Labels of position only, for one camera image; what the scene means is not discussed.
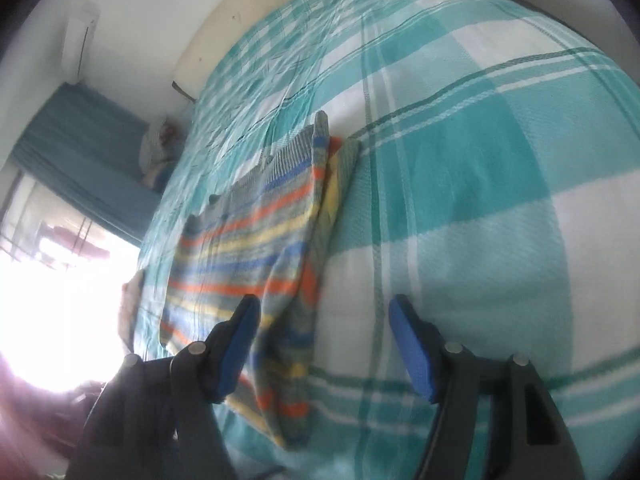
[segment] blue curtain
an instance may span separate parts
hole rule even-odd
[[[63,84],[31,120],[12,157],[82,214],[139,246],[160,200],[140,184],[146,127],[97,92]]]

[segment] blue gripper pad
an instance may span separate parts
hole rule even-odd
[[[245,310],[220,361],[220,377],[216,386],[216,396],[220,399],[224,399],[236,389],[238,377],[260,324],[258,298],[245,296],[238,309],[241,307]]]
[[[429,402],[438,402],[442,383],[440,347],[444,343],[440,332],[434,324],[421,321],[401,294],[389,303],[389,325],[415,391]]]

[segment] yellow stripe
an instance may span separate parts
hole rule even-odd
[[[160,342],[163,343],[166,346],[166,349],[173,355],[176,355],[180,350],[182,350],[182,348],[178,348],[175,345],[175,341],[173,339],[163,341],[161,337]]]
[[[296,229],[300,229],[304,227],[310,218],[313,218],[318,213],[318,204],[313,203],[309,208],[303,212],[301,215],[296,216],[295,218],[291,218],[287,221],[282,222],[266,231],[262,231],[256,234],[251,234],[245,236],[243,238],[238,238],[236,240],[231,240],[229,242],[224,242],[221,244],[211,244],[209,247],[210,254],[217,253],[228,253],[231,251],[237,251],[241,249],[245,249],[247,247],[252,247],[256,245],[265,244],[274,238],[278,238],[283,234],[286,234],[291,231],[295,231]],[[184,262],[187,260],[191,260],[192,256],[185,256],[182,254],[182,251],[177,251],[175,254],[175,259]]]
[[[224,321],[226,321],[227,319],[231,319],[231,316],[234,312],[232,310],[227,310],[226,308],[220,308],[218,306],[204,304],[198,301],[187,301],[183,298],[179,298],[178,296],[173,296],[172,294],[168,294],[166,296],[166,299],[174,305],[177,305],[184,310],[188,310],[189,312],[197,312],[200,314],[206,314],[208,316],[218,317]],[[260,317],[260,329],[266,329],[270,327],[271,323],[273,323],[274,320],[275,317],[272,314],[262,313]]]
[[[238,400],[233,399],[232,397],[227,397],[225,400],[225,404],[231,407],[235,412],[240,413],[240,415],[244,416],[253,426],[255,426],[258,430],[263,433],[269,434],[269,430],[264,419],[258,414],[255,413],[254,410],[249,408],[247,405],[239,402]]]
[[[295,363],[287,367],[271,359],[265,359],[264,364],[268,371],[278,374],[280,377],[284,378],[299,379],[309,375],[308,366],[303,365],[302,363]]]
[[[338,167],[338,162],[340,161],[340,150],[335,152],[329,160],[326,162],[332,173],[335,173],[335,169]]]
[[[331,164],[332,160],[329,161],[330,165],[337,166],[337,164]],[[332,168],[331,178],[329,178],[329,183],[327,184],[324,194],[324,201],[322,202],[322,210],[329,215],[332,223],[335,220],[339,207],[340,190],[338,188],[338,171],[337,168]]]

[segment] blue stripe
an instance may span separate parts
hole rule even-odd
[[[309,348],[314,342],[314,332],[299,333],[293,327],[287,326],[283,334],[280,334],[279,344],[293,348]]]
[[[298,164],[295,168],[293,168],[292,170],[290,170],[287,173],[285,173],[283,176],[280,176],[280,177],[276,178],[275,180],[272,180],[268,184],[265,184],[261,189],[258,190],[256,196],[254,196],[251,200],[249,200],[248,202],[243,203],[242,205],[239,205],[233,211],[229,211],[229,212],[221,215],[219,218],[216,219],[216,221],[214,223],[210,224],[209,226],[207,226],[205,228],[201,228],[197,232],[193,232],[190,229],[187,229],[187,227],[185,226],[184,233],[182,235],[183,238],[196,238],[196,237],[200,236],[202,233],[204,233],[206,231],[210,231],[210,230],[212,230],[214,228],[219,227],[230,216],[238,214],[244,208],[246,208],[246,207],[248,207],[250,205],[253,205],[255,202],[260,200],[260,197],[262,196],[263,193],[265,193],[267,191],[270,191],[270,190],[274,189],[275,187],[278,187],[281,184],[284,184],[284,183],[288,182],[292,178],[298,176],[300,173],[305,171],[310,166],[311,166],[311,158],[306,158],[305,160],[300,162],[300,164]]]
[[[189,274],[201,274],[201,273],[210,273],[210,272],[220,272],[223,270],[236,272],[239,270],[249,270],[255,269],[257,267],[263,266],[273,266],[278,259],[283,256],[302,256],[306,250],[306,242],[297,242],[285,247],[278,253],[270,254],[269,256],[264,256],[263,258],[258,258],[256,260],[248,260],[245,262],[222,262],[222,263],[212,263],[206,267],[199,267],[197,262],[193,265],[189,264],[184,268],[184,265],[175,265],[172,274],[175,275],[174,280],[180,279],[183,275]]]
[[[329,137],[324,135],[313,136],[314,148],[326,148],[329,145]]]

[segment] window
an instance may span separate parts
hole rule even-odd
[[[31,178],[20,177],[0,225],[0,352],[35,386],[107,381],[120,367],[117,315],[138,248]]]

